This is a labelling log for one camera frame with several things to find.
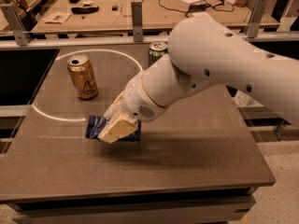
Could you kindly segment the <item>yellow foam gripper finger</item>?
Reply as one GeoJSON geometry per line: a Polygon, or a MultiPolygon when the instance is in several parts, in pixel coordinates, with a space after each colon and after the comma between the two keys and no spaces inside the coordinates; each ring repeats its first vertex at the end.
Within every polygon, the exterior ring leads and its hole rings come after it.
{"type": "Polygon", "coordinates": [[[107,111],[104,113],[106,119],[114,119],[122,114],[122,95],[121,92],[114,102],[110,105],[107,111]]]}
{"type": "Polygon", "coordinates": [[[105,114],[104,118],[107,119],[107,124],[98,138],[106,143],[112,144],[137,130],[138,119],[128,113],[105,114]]]}

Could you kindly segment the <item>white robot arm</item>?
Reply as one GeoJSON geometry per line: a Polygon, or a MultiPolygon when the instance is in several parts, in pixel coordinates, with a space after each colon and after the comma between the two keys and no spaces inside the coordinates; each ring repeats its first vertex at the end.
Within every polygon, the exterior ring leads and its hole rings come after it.
{"type": "Polygon", "coordinates": [[[208,16],[178,23],[168,53],[133,77],[105,112],[98,134],[106,143],[152,121],[175,101],[219,83],[252,97],[299,126],[299,61],[258,49],[208,16]]]}

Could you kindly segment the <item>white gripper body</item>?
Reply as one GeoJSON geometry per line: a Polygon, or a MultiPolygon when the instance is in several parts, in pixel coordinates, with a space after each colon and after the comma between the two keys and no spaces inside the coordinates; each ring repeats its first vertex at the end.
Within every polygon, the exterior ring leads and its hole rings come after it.
{"type": "Polygon", "coordinates": [[[122,109],[145,122],[157,119],[166,111],[165,107],[156,105],[147,95],[141,75],[133,77],[122,92],[122,109]]]}

